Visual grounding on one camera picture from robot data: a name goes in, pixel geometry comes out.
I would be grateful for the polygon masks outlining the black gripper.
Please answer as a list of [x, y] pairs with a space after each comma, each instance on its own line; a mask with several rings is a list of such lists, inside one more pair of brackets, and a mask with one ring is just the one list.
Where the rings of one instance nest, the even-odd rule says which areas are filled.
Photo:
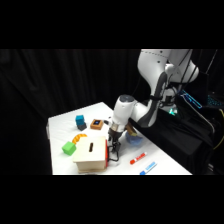
[[112, 129], [109, 129], [108, 131], [108, 141], [110, 142], [110, 152], [115, 153], [119, 156], [119, 150], [121, 147], [121, 143], [119, 142], [119, 139], [122, 136], [122, 132], [117, 132]]

